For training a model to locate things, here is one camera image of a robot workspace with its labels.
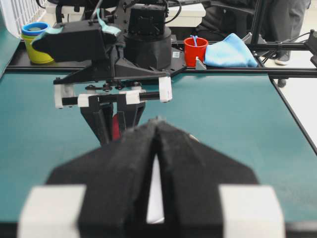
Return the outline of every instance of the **blue towel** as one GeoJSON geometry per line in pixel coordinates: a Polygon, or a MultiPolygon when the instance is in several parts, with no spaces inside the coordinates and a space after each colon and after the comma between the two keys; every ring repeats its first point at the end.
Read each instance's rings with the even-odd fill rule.
{"type": "Polygon", "coordinates": [[[211,67],[257,67],[249,48],[234,33],[223,41],[208,45],[204,64],[211,67]]]}

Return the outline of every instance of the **cable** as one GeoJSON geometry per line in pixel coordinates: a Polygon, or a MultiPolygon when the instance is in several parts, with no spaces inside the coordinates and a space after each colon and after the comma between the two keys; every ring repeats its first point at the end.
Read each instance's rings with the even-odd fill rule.
{"type": "Polygon", "coordinates": [[[168,24],[168,23],[170,23],[171,21],[175,20],[175,19],[178,17],[178,15],[180,14],[180,12],[182,11],[182,4],[179,2],[179,0],[170,0],[170,1],[173,1],[173,2],[178,3],[178,5],[179,5],[179,10],[178,10],[177,14],[176,14],[172,19],[170,19],[169,21],[166,21],[165,24],[168,24]]]}
{"type": "Polygon", "coordinates": [[[100,8],[100,6],[101,6],[101,4],[103,3],[103,1],[104,1],[104,0],[99,0],[99,2],[97,3],[94,12],[93,12],[93,14],[91,15],[90,22],[93,22],[94,18],[95,18],[96,15],[97,15],[97,9],[100,8]]]}
{"type": "Polygon", "coordinates": [[[211,33],[211,34],[214,34],[214,35],[219,35],[219,36],[221,36],[223,39],[225,38],[225,36],[224,35],[222,35],[221,33],[219,33],[219,32],[215,32],[215,31],[211,31],[211,30],[199,30],[199,31],[197,31],[196,33],[199,33],[199,32],[201,32],[201,31],[207,31],[207,32],[209,32],[209,33],[211,33]]]}
{"type": "Polygon", "coordinates": [[[40,0],[35,0],[35,1],[36,1],[36,3],[38,4],[39,7],[45,9],[45,7],[43,7],[43,6],[40,4],[40,0]]]}
{"type": "Polygon", "coordinates": [[[168,10],[168,1],[167,0],[163,0],[164,1],[164,3],[165,3],[165,15],[166,15],[166,17],[168,17],[168,13],[169,13],[169,10],[168,10]]]}
{"type": "Polygon", "coordinates": [[[272,51],[270,54],[268,54],[265,59],[262,61],[263,63],[266,63],[269,58],[271,58],[274,54],[276,54],[277,50],[272,51]]]}
{"type": "Polygon", "coordinates": [[[291,40],[286,40],[286,41],[283,41],[283,42],[293,42],[293,41],[297,40],[298,38],[301,38],[302,36],[306,36],[306,35],[308,35],[308,34],[310,34],[310,32],[307,32],[307,33],[305,33],[305,34],[303,34],[303,35],[300,35],[300,36],[295,37],[295,38],[293,38],[293,39],[291,39],[291,40]]]}

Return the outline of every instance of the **teal table surface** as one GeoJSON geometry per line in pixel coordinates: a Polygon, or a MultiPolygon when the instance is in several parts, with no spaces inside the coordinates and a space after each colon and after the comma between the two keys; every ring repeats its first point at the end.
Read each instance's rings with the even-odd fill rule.
{"type": "MultiPolygon", "coordinates": [[[[99,146],[77,106],[55,109],[56,76],[0,80],[0,222],[18,220],[55,166],[99,146]]],[[[140,124],[156,116],[253,168],[274,187],[285,221],[317,220],[317,157],[266,75],[178,75],[173,100],[148,101],[140,124]]]]}

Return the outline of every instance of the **blue ring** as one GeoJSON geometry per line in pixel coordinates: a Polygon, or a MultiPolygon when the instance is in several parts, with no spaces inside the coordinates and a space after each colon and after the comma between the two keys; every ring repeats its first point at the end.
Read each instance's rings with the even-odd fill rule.
{"type": "Polygon", "coordinates": [[[23,35],[26,35],[26,36],[38,36],[49,27],[50,25],[48,25],[46,22],[34,22],[34,23],[27,24],[25,26],[22,26],[22,33],[23,35]],[[41,28],[41,30],[29,31],[29,29],[33,27],[41,28]]]}

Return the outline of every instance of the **red cup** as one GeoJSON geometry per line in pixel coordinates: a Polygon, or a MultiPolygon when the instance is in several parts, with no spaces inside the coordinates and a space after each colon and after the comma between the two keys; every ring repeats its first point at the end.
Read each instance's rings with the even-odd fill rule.
{"type": "Polygon", "coordinates": [[[192,37],[184,40],[185,61],[188,67],[196,66],[196,56],[198,56],[201,62],[204,62],[208,41],[204,38],[197,38],[196,42],[197,46],[195,47],[195,42],[192,37]]]}

